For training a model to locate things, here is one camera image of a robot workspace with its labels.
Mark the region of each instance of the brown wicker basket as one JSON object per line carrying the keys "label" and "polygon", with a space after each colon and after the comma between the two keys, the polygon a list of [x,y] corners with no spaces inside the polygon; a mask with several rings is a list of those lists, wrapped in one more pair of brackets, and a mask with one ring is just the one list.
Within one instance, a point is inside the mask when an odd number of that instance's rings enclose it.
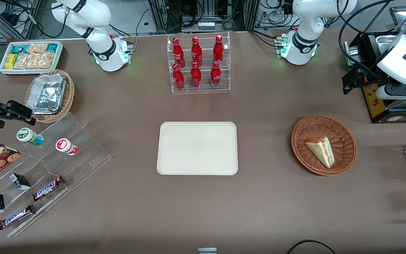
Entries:
{"label": "brown wicker basket", "polygon": [[[32,115],[37,121],[43,122],[43,123],[52,123],[52,122],[57,122],[58,120],[61,120],[68,112],[70,111],[71,104],[73,104],[73,97],[74,97],[74,84],[73,80],[71,80],[70,76],[65,72],[60,69],[55,69],[54,71],[49,71],[42,73],[41,75],[54,75],[54,74],[61,74],[66,77],[67,83],[65,86],[65,95],[62,100],[62,109],[59,111],[58,114],[55,115]],[[29,97],[29,94],[31,93],[31,88],[32,84],[34,83],[34,80],[31,82],[31,85],[27,89],[26,96],[24,98],[24,103],[27,102],[27,98]]]}
{"label": "brown wicker basket", "polygon": [[[306,146],[311,138],[328,137],[335,163],[329,169]],[[292,150],[307,169],[319,175],[335,176],[348,171],[356,159],[356,142],[350,130],[340,121],[326,115],[311,115],[300,119],[291,136]]]}

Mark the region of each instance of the small white box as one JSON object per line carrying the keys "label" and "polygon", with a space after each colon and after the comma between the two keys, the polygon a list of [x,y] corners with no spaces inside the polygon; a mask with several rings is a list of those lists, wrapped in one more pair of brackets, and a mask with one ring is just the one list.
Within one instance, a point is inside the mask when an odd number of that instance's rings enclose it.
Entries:
{"label": "small white box", "polygon": [[[5,63],[7,56],[12,53],[13,48],[20,45],[27,45],[31,43],[48,43],[57,44],[56,52],[54,53],[53,63],[50,69],[5,69]],[[53,71],[56,69],[59,59],[61,58],[63,45],[58,41],[25,41],[25,42],[10,42],[7,45],[6,52],[4,53],[3,60],[0,64],[0,72],[6,75],[29,75],[29,74],[41,74],[47,71]]]}

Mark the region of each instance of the coca-cola bottle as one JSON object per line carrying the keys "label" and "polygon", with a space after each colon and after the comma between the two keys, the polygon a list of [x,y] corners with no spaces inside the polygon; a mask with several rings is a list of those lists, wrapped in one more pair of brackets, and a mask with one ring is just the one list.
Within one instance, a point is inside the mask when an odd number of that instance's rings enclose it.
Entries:
{"label": "coca-cola bottle", "polygon": [[221,71],[219,68],[219,62],[214,61],[213,68],[211,70],[211,86],[213,88],[220,87],[220,75],[221,75]]}
{"label": "coca-cola bottle", "polygon": [[178,64],[173,64],[173,81],[176,89],[178,90],[184,89],[184,75],[179,70]]}
{"label": "coca-cola bottle", "polygon": [[219,61],[219,63],[223,62],[223,44],[222,44],[222,36],[216,36],[216,44],[214,45],[214,61]]}
{"label": "coca-cola bottle", "polygon": [[186,66],[186,61],[184,60],[184,51],[179,44],[179,39],[177,37],[173,38],[173,58],[175,63],[179,64],[179,67],[184,68]]}
{"label": "coca-cola bottle", "polygon": [[203,52],[197,36],[192,37],[192,49],[190,52],[192,53],[192,61],[196,61],[198,67],[201,67],[203,65]]}
{"label": "coca-cola bottle", "polygon": [[192,62],[192,70],[190,71],[190,75],[192,76],[193,87],[199,88],[202,80],[202,72],[198,68],[198,63],[196,61]]}

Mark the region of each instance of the acrylic bottle rack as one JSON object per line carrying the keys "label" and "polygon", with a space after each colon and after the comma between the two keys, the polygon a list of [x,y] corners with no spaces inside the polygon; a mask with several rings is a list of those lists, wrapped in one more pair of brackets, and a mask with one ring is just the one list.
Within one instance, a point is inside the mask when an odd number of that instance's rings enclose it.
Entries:
{"label": "acrylic bottle rack", "polygon": [[[213,49],[214,44],[216,43],[216,35],[222,36],[222,44],[223,44],[223,62],[220,64],[219,68],[221,70],[221,77],[220,77],[220,87],[213,88],[211,87],[211,69],[213,68]],[[192,69],[192,55],[191,55],[191,48],[192,48],[192,37],[195,34],[179,34],[167,37],[167,54],[168,54],[168,61],[169,61],[169,72],[170,72],[170,84],[172,92],[217,92],[217,91],[224,91],[230,90],[231,88],[231,79],[230,79],[230,34],[227,32],[219,32],[219,33],[208,33],[208,34],[197,34],[198,40],[200,42],[200,46],[203,50],[203,65],[200,67],[200,71],[202,73],[202,80],[200,88],[195,88],[192,85],[192,78],[190,76],[190,71]],[[173,69],[172,66],[174,64],[173,58],[173,44],[172,39],[177,37],[179,39],[179,44],[183,48],[184,51],[184,59],[186,61],[186,66],[181,68],[181,71],[184,75],[184,90],[178,90],[173,81]]]}
{"label": "acrylic bottle rack", "polygon": [[[5,211],[0,213],[0,220],[16,214],[29,204],[33,204],[36,211],[35,214],[27,216],[25,220],[14,222],[1,231],[8,237],[21,233],[111,159],[102,145],[95,141],[85,129],[85,124],[82,124],[71,113],[45,129],[41,135],[44,140],[40,146],[25,143],[18,148],[21,157],[0,172],[0,194],[3,194],[5,203]],[[57,151],[55,143],[60,138],[69,139],[79,147],[79,153],[69,156]],[[16,189],[9,179],[13,173],[24,175],[32,187],[27,191]],[[66,182],[46,197],[34,202],[32,194],[47,186],[60,175]]]}

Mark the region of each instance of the table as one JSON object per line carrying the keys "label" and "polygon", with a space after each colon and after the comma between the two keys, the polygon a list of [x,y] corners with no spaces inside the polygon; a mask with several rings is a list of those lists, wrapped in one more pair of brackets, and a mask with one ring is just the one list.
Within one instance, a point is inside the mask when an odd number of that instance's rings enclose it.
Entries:
{"label": "table", "polygon": [[[188,254],[214,246],[275,254],[305,238],[344,254],[406,253],[406,124],[370,124],[361,91],[343,95],[337,34],[326,29],[314,58],[292,66],[249,33],[231,32],[232,90],[205,95],[170,92],[166,36],[139,38],[132,64],[114,73],[95,64],[84,40],[63,41],[60,66],[76,86],[72,112],[114,157],[18,237],[0,232],[0,253]],[[31,80],[1,75],[0,101],[24,101]],[[350,128],[358,145],[350,171],[322,177],[295,158],[292,128],[310,114]],[[158,174],[166,121],[234,122],[238,173]],[[24,126],[7,121],[0,143],[20,146],[15,133]],[[313,250],[326,253],[314,244],[295,253]]]}

